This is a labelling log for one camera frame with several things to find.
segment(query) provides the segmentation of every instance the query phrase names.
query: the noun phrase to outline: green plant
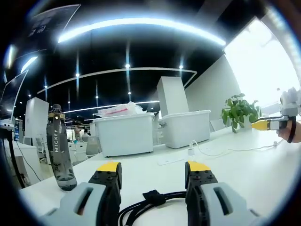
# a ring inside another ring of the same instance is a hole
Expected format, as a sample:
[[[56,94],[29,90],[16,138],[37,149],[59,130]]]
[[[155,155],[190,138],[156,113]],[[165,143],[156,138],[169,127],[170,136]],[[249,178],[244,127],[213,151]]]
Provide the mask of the green plant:
[[[255,106],[258,101],[254,100],[252,104],[249,104],[246,100],[242,99],[244,96],[243,93],[232,96],[225,101],[227,107],[222,109],[222,121],[226,126],[228,118],[230,118],[232,121],[232,131],[234,133],[237,133],[236,129],[238,125],[240,125],[241,128],[245,127],[244,116],[249,116],[250,123],[255,122],[258,117],[261,117],[261,108]]]

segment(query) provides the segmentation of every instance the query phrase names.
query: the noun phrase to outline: window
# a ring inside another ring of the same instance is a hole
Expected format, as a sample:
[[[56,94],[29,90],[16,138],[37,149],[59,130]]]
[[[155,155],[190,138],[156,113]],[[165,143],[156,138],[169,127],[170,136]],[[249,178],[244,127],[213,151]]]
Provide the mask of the window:
[[[226,48],[226,58],[248,102],[261,107],[279,101],[299,80],[290,58],[270,30],[253,20]]]

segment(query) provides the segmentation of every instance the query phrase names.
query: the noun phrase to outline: human hand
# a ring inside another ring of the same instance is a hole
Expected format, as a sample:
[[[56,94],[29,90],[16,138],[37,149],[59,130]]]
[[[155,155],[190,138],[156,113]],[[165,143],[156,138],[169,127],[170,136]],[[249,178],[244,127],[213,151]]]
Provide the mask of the human hand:
[[[292,121],[288,121],[285,129],[280,129],[277,131],[278,137],[283,138],[283,140],[288,140],[292,129]],[[299,143],[301,142],[301,124],[296,123],[296,131],[295,136],[293,137],[292,143]]]

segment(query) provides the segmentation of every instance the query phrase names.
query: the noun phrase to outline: black ceiling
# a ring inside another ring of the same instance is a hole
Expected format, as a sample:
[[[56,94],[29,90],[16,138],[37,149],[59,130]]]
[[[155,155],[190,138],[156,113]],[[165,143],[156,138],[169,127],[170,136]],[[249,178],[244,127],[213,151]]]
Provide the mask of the black ceiling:
[[[203,28],[227,43],[253,16],[261,16],[259,8],[243,0],[60,0],[53,1],[42,11],[71,4],[81,6],[66,30],[109,19],[151,16],[174,19]],[[26,36],[21,34],[16,37],[16,43],[24,44],[25,39]],[[107,27],[87,32],[63,43],[55,42],[52,48],[16,59],[13,67],[6,71],[9,81],[18,74],[30,57],[38,56],[22,85],[14,116],[23,118],[29,93],[31,98],[47,100],[50,105],[60,104],[63,111],[127,103],[129,98],[126,72],[81,78],[78,92],[77,82],[73,80],[48,89],[47,97],[45,92],[37,94],[44,89],[45,84],[50,86],[74,78],[77,54],[81,75],[124,68],[127,47],[131,67],[178,68],[182,60],[184,69],[198,72],[195,79],[222,55],[224,48],[189,33],[153,25]],[[181,76],[185,84],[192,75],[168,71],[130,71],[129,74],[131,98],[134,102],[152,100],[161,76]],[[96,84],[98,99],[95,98]],[[75,120],[90,119],[96,111],[69,113],[67,116]]]

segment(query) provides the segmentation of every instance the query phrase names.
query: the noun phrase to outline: black water bottle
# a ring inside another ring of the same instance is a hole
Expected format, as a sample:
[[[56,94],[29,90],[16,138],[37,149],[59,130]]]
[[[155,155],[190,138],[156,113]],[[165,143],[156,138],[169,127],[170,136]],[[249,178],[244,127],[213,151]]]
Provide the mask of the black water bottle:
[[[65,114],[60,105],[53,105],[53,110],[48,115],[47,145],[57,185],[64,191],[71,191],[76,187],[77,181],[68,149]]]

